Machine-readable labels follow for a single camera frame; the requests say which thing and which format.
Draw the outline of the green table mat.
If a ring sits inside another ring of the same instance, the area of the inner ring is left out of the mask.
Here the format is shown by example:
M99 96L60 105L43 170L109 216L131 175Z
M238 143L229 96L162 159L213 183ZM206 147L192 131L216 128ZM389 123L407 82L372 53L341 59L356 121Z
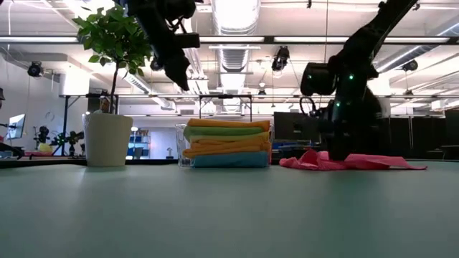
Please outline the green table mat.
M0 170L0 258L459 258L459 163Z

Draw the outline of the white-screen monitor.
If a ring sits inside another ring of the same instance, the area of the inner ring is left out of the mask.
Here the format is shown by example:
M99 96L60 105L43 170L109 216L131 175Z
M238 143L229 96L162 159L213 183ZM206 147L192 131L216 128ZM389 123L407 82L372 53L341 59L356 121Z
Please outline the white-screen monitor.
M16 115L9 118L8 131L6 135L8 140L20 139L23 136L25 118L25 114Z

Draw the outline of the black light strip bar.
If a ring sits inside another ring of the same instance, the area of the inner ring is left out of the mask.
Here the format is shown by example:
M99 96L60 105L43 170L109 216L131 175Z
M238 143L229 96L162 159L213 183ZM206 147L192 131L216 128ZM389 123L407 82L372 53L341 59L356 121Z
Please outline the black light strip bar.
M344 44L342 36L200 36L202 44ZM80 44L77 36L0 36L0 44ZM387 37L388 45L459 45L459 36Z

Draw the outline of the black computer monitor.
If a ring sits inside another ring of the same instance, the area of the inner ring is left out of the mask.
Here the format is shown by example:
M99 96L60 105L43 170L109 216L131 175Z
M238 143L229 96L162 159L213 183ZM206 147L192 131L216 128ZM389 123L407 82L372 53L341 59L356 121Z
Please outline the black computer monitor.
M274 113L274 134L276 140L320 141L318 121L303 113Z

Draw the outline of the clear plastic bin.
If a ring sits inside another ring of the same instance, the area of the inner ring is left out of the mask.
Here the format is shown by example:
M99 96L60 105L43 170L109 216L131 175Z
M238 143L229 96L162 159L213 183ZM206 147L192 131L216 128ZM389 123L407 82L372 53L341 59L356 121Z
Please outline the clear plastic bin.
M190 167L190 168L194 168L193 165L194 165L194 158L186 158L182 152L186 149L192 149L191 148L191 144L185 137L184 137L184 128L188 126L187 123L186 124L181 124L181 125L177 125L176 126L176 143L177 143L177 150L178 150L178 160L179 160L179 165L182 166L182 167ZM273 134L274 134L274 127L270 124L270 128L268 131L264 131L264 132L269 132L270 133L270 139L268 140L270 143L271 143L271 149L270 151L266 151L269 153L269 156L270 156L270 164L271 164L271 155L272 155L272 145L273 145Z

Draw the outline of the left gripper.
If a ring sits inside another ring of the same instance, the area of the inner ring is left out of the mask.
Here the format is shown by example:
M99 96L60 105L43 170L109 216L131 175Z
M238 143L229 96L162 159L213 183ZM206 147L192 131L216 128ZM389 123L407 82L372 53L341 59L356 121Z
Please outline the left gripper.
M136 12L136 19L157 58L159 66L163 67L166 76L175 82L182 90L189 90L186 74L190 65L184 55L176 55L172 32L166 25L166 20L155 7L141 7Z

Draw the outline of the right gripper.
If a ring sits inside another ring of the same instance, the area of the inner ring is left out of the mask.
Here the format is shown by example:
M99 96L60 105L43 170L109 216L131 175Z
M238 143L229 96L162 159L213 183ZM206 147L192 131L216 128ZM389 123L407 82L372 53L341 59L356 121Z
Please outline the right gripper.
M377 126L380 105L367 82L378 76L370 61L310 62L303 71L300 101L307 100L307 116L318 121L321 139L333 161L357 154L362 133Z

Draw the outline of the blue microfiber towel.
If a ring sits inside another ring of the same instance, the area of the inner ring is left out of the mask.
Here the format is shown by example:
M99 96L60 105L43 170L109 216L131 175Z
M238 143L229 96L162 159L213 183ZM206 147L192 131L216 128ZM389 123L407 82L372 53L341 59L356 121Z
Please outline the blue microfiber towel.
M197 156L194 168L264 168L270 164L266 151Z

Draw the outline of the black rail stand post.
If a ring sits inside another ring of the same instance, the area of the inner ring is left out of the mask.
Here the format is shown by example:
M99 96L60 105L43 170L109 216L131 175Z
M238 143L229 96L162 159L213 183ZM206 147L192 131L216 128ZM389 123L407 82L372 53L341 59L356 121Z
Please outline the black rail stand post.
M67 132L67 116L68 116L68 108L69 108L69 95L65 95L65 106L64 106L64 117L63 117L63 127L62 127L62 135L64 136L64 143L62 144L61 148L61 156L65 156L65 137Z

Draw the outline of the long horizontal ceiling rail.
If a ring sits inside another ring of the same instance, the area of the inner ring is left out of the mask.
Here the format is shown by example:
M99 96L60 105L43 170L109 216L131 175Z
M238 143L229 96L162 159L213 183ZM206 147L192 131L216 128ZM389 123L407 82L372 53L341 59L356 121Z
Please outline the long horizontal ceiling rail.
M101 94L86 94L86 95L59 95L59 97L86 97L86 98L99 98L99 97L109 97L109 95ZM231 95L231 94L211 94L211 95L170 95L170 94L160 94L160 95L115 95L115 97L120 98L152 98L152 97L162 97L162 98L172 98L172 99L194 99L194 98L211 98L215 97L217 99L229 99L235 97L245 97L245 98L300 98L304 97L302 95ZM401 98L401 99L411 99L411 98L425 98L429 95L375 95L379 98Z

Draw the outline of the blue storage shelf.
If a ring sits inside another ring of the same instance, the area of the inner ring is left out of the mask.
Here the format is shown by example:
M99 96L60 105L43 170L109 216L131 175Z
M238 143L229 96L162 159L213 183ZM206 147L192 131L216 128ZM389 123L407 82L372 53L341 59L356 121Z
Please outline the blue storage shelf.
M127 160L141 160L150 158L151 137L147 129L131 128L128 143Z

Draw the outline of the yellow microfiber towel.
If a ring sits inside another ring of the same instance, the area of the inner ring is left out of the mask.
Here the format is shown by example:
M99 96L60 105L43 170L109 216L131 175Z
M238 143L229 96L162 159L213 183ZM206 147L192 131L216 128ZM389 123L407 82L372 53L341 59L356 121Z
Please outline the yellow microfiber towel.
M190 143L197 142L198 140L217 140L223 142L247 140L252 138L261 138L262 140L269 140L270 133L256 133L251 135L192 135L189 137L188 141Z

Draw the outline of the green leafy plant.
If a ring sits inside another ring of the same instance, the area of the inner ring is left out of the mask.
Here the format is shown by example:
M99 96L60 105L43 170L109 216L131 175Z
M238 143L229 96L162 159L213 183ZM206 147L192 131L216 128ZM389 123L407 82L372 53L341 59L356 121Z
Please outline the green leafy plant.
M115 89L118 73L125 70L124 75L143 76L142 68L152 57L147 36L132 16L124 14L124 8L116 4L105 10L103 7L85 18L73 19L78 25L77 36L82 39L85 50L93 51L88 62L101 66L114 66L108 104L103 112L113 114Z

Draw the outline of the pink microfiber towel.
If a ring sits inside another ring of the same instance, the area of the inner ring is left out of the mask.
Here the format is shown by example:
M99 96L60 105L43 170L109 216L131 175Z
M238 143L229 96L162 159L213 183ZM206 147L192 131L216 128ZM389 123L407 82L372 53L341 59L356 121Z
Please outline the pink microfiber towel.
M300 158L282 158L279 165L309 171L344 171L344 170L390 170L393 168L408 170L426 170L427 166L412 166L403 157L378 156L367 154L349 154L343 161L329 158L328 151L307 150Z

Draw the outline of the beige plant pot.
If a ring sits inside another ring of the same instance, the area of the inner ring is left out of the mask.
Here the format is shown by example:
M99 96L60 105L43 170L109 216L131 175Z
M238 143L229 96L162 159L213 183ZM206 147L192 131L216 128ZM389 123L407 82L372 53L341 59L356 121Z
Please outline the beige plant pot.
M126 164L133 118L108 113L82 116L87 165L121 167Z

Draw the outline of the green microfiber towel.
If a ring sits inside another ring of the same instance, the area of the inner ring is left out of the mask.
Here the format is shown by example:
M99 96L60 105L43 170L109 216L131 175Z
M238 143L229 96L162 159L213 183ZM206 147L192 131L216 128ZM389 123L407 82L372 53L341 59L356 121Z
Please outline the green microfiber towel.
M263 133L264 130L259 127L250 128L224 128L224 127L195 127L186 126L184 128L184 137L190 140L192 136L197 135L251 135Z

